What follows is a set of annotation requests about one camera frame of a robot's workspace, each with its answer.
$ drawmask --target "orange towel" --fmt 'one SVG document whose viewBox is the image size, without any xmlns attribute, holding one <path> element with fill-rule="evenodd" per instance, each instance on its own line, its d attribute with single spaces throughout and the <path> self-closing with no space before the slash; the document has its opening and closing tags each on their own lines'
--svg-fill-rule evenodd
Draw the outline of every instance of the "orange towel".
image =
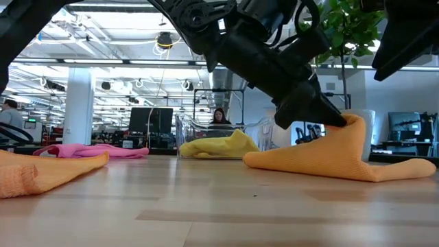
<svg viewBox="0 0 439 247">
<path fill-rule="evenodd" d="M 436 173 L 436 166 L 422 159 L 387 166 L 362 162 L 366 124 L 361 117 L 343 116 L 348 125 L 334 128 L 327 137 L 278 150 L 251 152 L 244 156 L 244 163 L 259 169 L 368 182 L 424 178 Z"/>
<path fill-rule="evenodd" d="M 93 158 L 45 158 L 0 151 L 0 198 L 39 194 L 103 167 L 108 153 Z"/>
</svg>

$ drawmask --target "column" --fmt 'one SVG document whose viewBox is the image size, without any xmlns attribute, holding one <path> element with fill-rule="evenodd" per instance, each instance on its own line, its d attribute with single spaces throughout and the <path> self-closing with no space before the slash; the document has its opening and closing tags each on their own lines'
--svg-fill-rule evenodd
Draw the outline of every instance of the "column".
<svg viewBox="0 0 439 247">
<path fill-rule="evenodd" d="M 91 144 L 95 78 L 90 68 L 70 68 L 63 144 Z"/>
</svg>

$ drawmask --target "pink cloth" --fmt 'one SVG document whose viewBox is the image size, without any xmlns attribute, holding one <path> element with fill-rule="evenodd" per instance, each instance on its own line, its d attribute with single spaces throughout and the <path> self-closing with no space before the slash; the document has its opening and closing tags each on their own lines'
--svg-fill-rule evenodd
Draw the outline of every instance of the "pink cloth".
<svg viewBox="0 0 439 247">
<path fill-rule="evenodd" d="M 95 157 L 108 152 L 110 158 L 143 158 L 150 151 L 147 148 L 129 150 L 116 148 L 108 144 L 85 146 L 82 144 L 50 145 L 41 150 L 35 151 L 34 156 L 56 156 L 58 158 L 86 158 Z"/>
</svg>

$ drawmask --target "yellow cloth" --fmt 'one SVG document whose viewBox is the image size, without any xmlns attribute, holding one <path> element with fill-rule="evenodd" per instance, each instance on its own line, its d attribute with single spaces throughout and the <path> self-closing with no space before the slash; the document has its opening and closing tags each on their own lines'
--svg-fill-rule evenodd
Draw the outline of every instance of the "yellow cloth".
<svg viewBox="0 0 439 247">
<path fill-rule="evenodd" d="M 46 158 L 0 151 L 0 198 L 40 194 L 103 167 L 108 153 L 93 158 Z"/>
<path fill-rule="evenodd" d="M 258 151 L 254 141 L 241 130 L 235 130 L 230 137 L 198 139 L 180 147 L 180 154 L 188 158 L 242 158 Z"/>
<path fill-rule="evenodd" d="M 344 115 L 348 125 L 334 128 L 327 137 L 278 150 L 244 156 L 249 167 L 368 182 L 424 178 L 436 173 L 429 161 L 412 159 L 387 166 L 361 161 L 366 124 L 361 117 Z"/>
</svg>

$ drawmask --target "monitor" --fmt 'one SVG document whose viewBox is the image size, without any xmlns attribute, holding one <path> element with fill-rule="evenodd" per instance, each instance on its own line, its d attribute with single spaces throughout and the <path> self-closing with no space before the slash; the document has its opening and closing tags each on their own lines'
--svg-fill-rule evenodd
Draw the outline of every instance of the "monitor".
<svg viewBox="0 0 439 247">
<path fill-rule="evenodd" d="M 151 108 L 132 108 L 129 130 L 133 132 L 147 132 L 148 117 Z M 172 108 L 154 108 L 150 119 L 151 133 L 171 133 Z"/>
<path fill-rule="evenodd" d="M 421 131 L 420 113 L 389 113 L 391 131 Z"/>
<path fill-rule="evenodd" d="M 389 113 L 389 140 L 415 139 L 422 130 L 419 113 Z"/>
<path fill-rule="evenodd" d="M 26 121 L 25 122 L 25 130 L 35 130 L 36 122 L 35 121 Z"/>
</svg>

